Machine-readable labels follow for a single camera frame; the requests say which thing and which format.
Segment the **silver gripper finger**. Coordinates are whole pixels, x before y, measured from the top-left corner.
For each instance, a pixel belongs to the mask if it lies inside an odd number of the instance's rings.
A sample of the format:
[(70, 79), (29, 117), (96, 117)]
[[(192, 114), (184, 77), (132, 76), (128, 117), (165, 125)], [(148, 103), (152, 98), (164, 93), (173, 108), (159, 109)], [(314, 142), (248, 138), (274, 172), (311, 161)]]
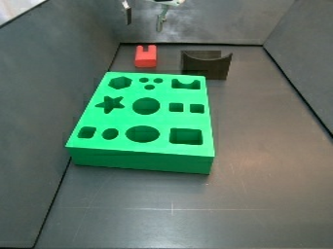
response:
[(157, 32), (161, 32), (161, 30), (163, 30), (163, 23), (167, 20), (167, 18), (165, 18), (167, 10), (168, 10), (168, 6), (161, 5), (161, 12), (157, 14), (157, 19), (156, 19), (156, 31)]
[(125, 25), (129, 25), (130, 24), (130, 7), (128, 5), (126, 0), (120, 0), (120, 4), (121, 4), (122, 13), (124, 13), (124, 22), (125, 22)]

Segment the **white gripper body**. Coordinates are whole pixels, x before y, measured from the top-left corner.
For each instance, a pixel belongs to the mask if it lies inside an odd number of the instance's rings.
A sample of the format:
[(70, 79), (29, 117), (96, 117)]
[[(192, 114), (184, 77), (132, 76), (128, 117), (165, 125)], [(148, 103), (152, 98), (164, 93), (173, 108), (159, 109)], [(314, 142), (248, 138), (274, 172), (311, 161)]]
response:
[(175, 7), (185, 2), (185, 0), (145, 0), (145, 1)]

